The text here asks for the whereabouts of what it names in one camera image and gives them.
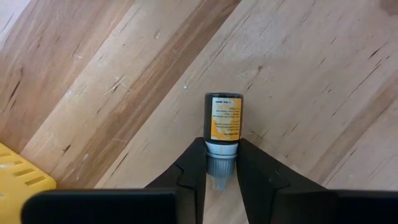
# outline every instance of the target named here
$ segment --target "bottle label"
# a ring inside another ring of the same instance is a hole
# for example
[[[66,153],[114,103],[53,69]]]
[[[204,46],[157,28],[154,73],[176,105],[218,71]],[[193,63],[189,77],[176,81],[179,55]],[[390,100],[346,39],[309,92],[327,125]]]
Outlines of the bottle label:
[[[235,141],[240,138],[240,98],[213,98],[211,111],[211,139]]]

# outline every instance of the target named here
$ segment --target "dropper bottle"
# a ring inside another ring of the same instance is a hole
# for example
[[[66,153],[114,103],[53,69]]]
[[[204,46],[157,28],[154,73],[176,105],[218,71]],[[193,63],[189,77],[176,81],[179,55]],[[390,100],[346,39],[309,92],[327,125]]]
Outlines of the dropper bottle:
[[[235,170],[241,137],[243,95],[239,93],[207,93],[203,136],[207,146],[207,173],[213,188],[224,190]]]

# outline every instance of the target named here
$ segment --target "wooden surface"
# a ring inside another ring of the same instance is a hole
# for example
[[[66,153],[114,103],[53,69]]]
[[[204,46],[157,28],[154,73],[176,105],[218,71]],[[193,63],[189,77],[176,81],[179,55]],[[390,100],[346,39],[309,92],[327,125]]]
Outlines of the wooden surface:
[[[60,188],[143,187],[203,131],[208,91],[243,137],[330,188],[398,189],[393,0],[0,1],[0,141]],[[237,180],[206,223],[245,223]]]

